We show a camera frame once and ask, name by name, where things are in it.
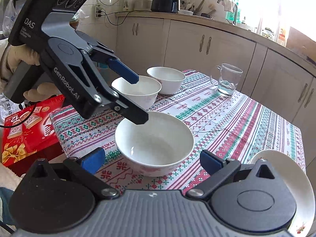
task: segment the tablecloth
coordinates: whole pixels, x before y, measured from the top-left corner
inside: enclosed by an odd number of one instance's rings
[[[111,110],[89,120],[84,120],[71,106],[51,114],[66,155],[82,157],[103,147],[105,164],[96,176],[121,192],[129,188],[181,189],[185,193],[209,177],[199,161],[203,149],[242,163],[249,163],[261,150],[278,150],[305,171],[302,136],[297,127],[240,92],[231,97],[221,96],[209,76],[194,70],[184,73],[186,79],[181,89],[175,95],[158,95],[150,108],[176,116],[195,136],[194,150],[176,170],[155,178],[133,171],[114,141],[115,129],[123,118]]]

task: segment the red box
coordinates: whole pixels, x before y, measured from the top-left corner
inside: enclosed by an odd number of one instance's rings
[[[62,107],[63,95],[36,104],[34,113],[22,125],[5,128],[2,142],[2,164],[18,175],[25,173],[37,158],[51,160],[63,153],[49,113]],[[5,126],[22,122],[33,110],[25,108],[5,119]]]

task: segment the table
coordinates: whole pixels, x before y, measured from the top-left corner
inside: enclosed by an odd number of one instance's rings
[[[158,95],[150,108],[176,116],[195,136],[193,152],[176,170],[155,178],[134,172],[114,141],[115,129],[123,118],[111,110],[89,120],[79,116],[72,106],[52,113],[51,120],[66,155],[82,157],[103,147],[105,164],[96,176],[121,192],[129,188],[181,189],[185,193],[209,177],[200,166],[203,149],[242,163],[249,163],[261,150],[278,150],[306,170],[301,131],[297,127],[244,94],[221,96],[210,78],[200,72],[184,73],[186,79],[181,89],[175,95]]]

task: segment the power outlet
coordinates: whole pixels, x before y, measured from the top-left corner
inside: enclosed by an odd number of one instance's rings
[[[102,15],[101,15],[101,12],[102,12],[102,7],[100,4],[97,4],[95,6],[95,17],[96,18],[100,18]]]

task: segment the faucet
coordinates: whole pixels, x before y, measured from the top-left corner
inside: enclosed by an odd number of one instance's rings
[[[237,4],[235,4],[234,11],[235,11],[235,16],[234,16],[234,21],[233,21],[232,25],[236,26],[236,24],[237,24],[237,13],[238,13],[238,6],[237,6]]]

